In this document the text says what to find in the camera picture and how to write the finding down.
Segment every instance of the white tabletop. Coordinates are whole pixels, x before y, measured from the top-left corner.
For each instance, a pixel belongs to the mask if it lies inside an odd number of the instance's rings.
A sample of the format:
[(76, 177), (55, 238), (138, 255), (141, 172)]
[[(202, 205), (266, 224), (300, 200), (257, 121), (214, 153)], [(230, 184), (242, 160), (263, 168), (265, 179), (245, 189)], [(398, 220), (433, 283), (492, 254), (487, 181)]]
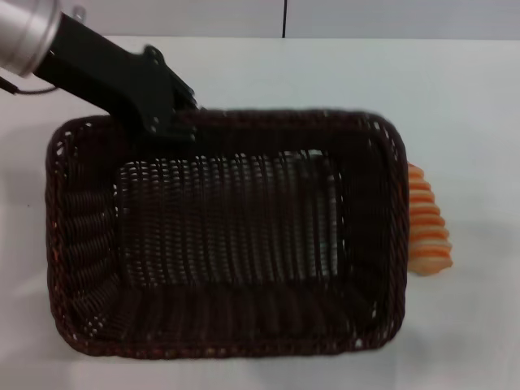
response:
[[(156, 45), (207, 107), (362, 108), (400, 131), (452, 233), (454, 267), (409, 277), (379, 351), (338, 357), (136, 362), (61, 340), (46, 287), (44, 159), (64, 92), (0, 93), (0, 388), (520, 388), (520, 42), (117, 37)], [(44, 84), (15, 80), (24, 87)]]

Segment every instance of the white wall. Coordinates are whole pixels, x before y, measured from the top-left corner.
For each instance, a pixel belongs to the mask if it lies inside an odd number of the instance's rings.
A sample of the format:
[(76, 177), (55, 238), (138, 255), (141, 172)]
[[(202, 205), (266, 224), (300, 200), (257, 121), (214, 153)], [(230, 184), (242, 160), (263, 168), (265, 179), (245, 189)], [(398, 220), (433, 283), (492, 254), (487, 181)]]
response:
[[(284, 0), (62, 0), (104, 34), (281, 37)], [(519, 0), (288, 0), (287, 37), (520, 39)]]
[(288, 0), (288, 37), (519, 39), (518, 0)]
[(281, 37), (284, 0), (62, 0), (106, 35)]

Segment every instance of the silver metal cylinder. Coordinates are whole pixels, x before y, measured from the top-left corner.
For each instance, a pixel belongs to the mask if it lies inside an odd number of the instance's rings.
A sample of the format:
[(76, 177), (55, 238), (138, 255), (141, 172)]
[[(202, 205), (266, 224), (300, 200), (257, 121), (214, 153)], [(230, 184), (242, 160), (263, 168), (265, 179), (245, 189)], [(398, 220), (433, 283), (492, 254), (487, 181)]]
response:
[(59, 0), (0, 0), (0, 67), (20, 76), (34, 72), (60, 20)]

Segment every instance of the wicker basket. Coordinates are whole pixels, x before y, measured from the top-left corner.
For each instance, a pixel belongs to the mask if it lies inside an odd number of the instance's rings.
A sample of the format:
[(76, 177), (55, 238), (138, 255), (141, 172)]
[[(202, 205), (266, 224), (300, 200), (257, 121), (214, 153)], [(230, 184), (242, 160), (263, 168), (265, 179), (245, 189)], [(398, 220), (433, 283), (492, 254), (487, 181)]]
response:
[(50, 304), (89, 355), (334, 354), (405, 314), (405, 149), (379, 116), (185, 111), (188, 148), (78, 119), (47, 155)]

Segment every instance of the orange striped toy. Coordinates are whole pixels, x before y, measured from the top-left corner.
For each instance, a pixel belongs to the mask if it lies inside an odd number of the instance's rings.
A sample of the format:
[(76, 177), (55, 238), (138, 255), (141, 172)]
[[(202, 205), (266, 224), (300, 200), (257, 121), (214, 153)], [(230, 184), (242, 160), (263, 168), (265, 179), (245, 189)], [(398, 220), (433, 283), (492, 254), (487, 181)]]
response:
[(408, 164), (409, 175), (409, 261), (408, 271), (433, 275), (453, 265), (449, 232), (440, 216), (424, 172)]

